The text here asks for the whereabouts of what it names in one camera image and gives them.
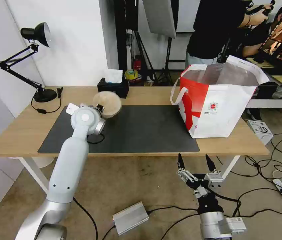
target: table leg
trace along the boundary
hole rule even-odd
[[[48,194],[49,181],[42,173],[38,165],[34,162],[32,157],[18,157],[20,162],[25,166],[34,180],[40,185],[40,187]]]
[[[227,160],[227,161],[223,162],[223,165],[220,168],[223,179],[225,179],[228,176],[228,174],[230,173],[230,171],[232,170],[232,168],[237,163],[237,161],[239,160],[240,157],[241,156],[237,155],[237,156],[234,156],[234,158],[232,160],[230,160],[230,161]]]

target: red and white bag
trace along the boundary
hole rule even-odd
[[[256,65],[229,56],[226,63],[190,65],[181,73],[180,93],[172,100],[192,138],[228,137],[256,87],[268,77]]]

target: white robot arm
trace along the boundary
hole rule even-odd
[[[103,107],[83,106],[71,116],[72,137],[62,145],[53,169],[47,198],[21,225],[16,240],[65,240],[66,228],[56,225],[65,218],[89,153],[87,135],[101,133]]]

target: tissue box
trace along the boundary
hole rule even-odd
[[[98,83],[98,91],[115,92],[120,98],[127,98],[129,82],[123,78],[121,83],[107,83],[105,82],[105,78],[102,78]]]
[[[265,122],[248,120],[247,124],[264,145],[267,145],[273,138],[273,134]]]

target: tissue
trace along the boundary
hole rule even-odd
[[[121,83],[123,71],[117,69],[106,69],[104,71],[105,82],[107,83]]]

